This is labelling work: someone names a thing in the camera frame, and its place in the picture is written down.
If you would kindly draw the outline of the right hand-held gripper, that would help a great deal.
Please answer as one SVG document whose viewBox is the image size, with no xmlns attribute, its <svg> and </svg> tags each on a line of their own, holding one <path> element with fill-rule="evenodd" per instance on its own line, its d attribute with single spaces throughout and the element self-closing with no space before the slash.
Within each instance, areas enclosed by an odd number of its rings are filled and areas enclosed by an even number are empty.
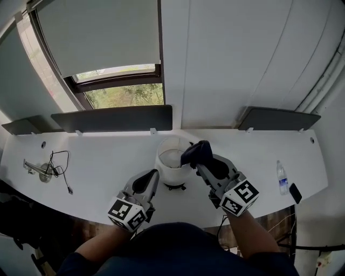
<svg viewBox="0 0 345 276">
<path fill-rule="evenodd" d="M 209 199 L 215 208 L 239 217 L 258 199 L 259 191 L 248 178 L 237 172 L 234 164 L 219 155 L 213 154 L 213 161 L 196 164 L 197 171 L 204 182 L 211 187 Z M 218 176 L 233 176 L 219 183 Z"/>
</svg>

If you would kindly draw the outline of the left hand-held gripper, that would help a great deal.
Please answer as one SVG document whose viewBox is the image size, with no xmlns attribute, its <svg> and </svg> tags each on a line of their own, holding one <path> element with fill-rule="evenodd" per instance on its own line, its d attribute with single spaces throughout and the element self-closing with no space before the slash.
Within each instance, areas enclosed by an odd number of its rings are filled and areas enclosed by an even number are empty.
<svg viewBox="0 0 345 276">
<path fill-rule="evenodd" d="M 142 171 L 131 177 L 126 187 L 111 201 L 107 212 L 111 222 L 129 232 L 135 232 L 144 222 L 150 222 L 155 208 L 151 200 L 160 180 L 157 169 Z"/>
</svg>

